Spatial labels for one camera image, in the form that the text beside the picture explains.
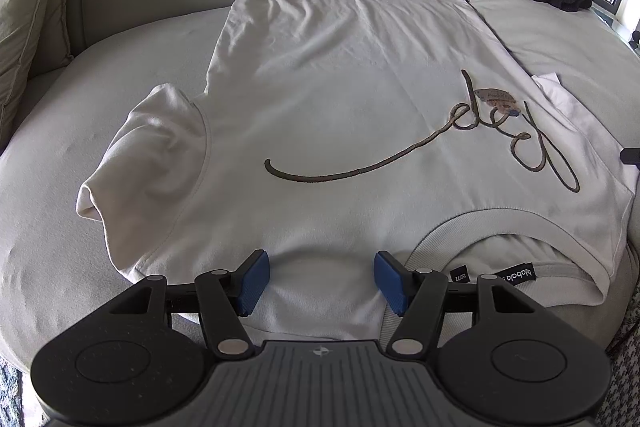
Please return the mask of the light grey t-shirt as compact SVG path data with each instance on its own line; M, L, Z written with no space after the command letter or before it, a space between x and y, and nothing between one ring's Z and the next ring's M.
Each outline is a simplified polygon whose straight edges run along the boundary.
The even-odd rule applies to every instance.
M384 340L379 251L504 272L546 307L604 303L637 186L618 155L465 0L236 0L205 91L163 84L140 102L77 211L133 282L265 251L255 341Z

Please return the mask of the patterned floor rug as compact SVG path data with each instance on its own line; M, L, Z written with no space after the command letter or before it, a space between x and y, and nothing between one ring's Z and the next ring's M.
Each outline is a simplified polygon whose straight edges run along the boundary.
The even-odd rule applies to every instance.
M29 375L23 374L5 359L0 362L0 421L6 427L39 427L47 424L47 415L38 402Z

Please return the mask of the grey fabric sofa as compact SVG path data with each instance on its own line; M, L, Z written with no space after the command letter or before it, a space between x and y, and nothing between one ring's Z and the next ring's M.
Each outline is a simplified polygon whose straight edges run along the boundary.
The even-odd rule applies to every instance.
M205 91L235 1L66 0L70 64L40 75L30 65L1 151L1 354L19 369L136 283L111 262L101 223L78 213L81 185L156 87L187 98ZM557 75L620 150L638 144L638 56L597 14L534 0L465 1L527 74ZM548 307L601 346L620 328L638 279L639 173L622 165L637 186L608 297L595 307Z

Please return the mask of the front olive cushion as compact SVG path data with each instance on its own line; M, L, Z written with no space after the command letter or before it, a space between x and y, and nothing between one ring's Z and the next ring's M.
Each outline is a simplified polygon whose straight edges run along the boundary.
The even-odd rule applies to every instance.
M48 0L1 0L1 150L11 140L47 5Z

